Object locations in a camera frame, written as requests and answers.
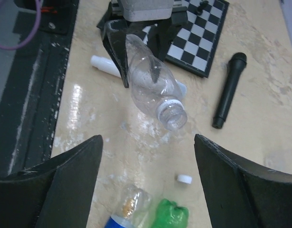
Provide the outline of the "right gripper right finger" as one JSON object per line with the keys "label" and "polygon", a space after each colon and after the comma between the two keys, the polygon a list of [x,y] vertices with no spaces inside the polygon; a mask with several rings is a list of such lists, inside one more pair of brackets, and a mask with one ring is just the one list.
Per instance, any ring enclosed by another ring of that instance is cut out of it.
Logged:
{"label": "right gripper right finger", "polygon": [[292,174],[195,135],[195,158],[214,228],[292,228]]}

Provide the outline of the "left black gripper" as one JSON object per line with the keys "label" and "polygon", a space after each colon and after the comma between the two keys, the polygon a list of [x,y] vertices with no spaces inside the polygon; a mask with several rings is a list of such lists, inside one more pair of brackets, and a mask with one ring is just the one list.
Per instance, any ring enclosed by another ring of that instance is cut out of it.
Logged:
{"label": "left black gripper", "polygon": [[97,28],[102,31],[104,48],[119,70],[125,88],[129,88],[126,49],[127,27],[131,31],[141,31],[144,27],[151,26],[147,46],[156,58],[164,61],[173,40],[187,21],[187,7],[183,5],[181,0],[174,0],[170,18],[138,22],[130,22],[123,17],[117,0],[112,0],[108,4],[108,9],[98,22]]}

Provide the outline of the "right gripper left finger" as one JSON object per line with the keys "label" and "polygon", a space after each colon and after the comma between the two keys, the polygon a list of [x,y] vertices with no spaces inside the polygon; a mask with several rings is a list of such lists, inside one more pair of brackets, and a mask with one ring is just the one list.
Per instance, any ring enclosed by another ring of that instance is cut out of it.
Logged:
{"label": "right gripper left finger", "polygon": [[0,177],[0,228],[84,228],[103,151],[95,135],[39,165]]}

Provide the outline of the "white cap of bottle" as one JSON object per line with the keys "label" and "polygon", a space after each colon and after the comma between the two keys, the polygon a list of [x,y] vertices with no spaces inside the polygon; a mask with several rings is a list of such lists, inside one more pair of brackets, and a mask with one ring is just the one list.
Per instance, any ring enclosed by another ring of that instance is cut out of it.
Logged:
{"label": "white cap of bottle", "polygon": [[184,174],[179,174],[177,176],[177,181],[185,184],[191,184],[192,183],[192,177]]}

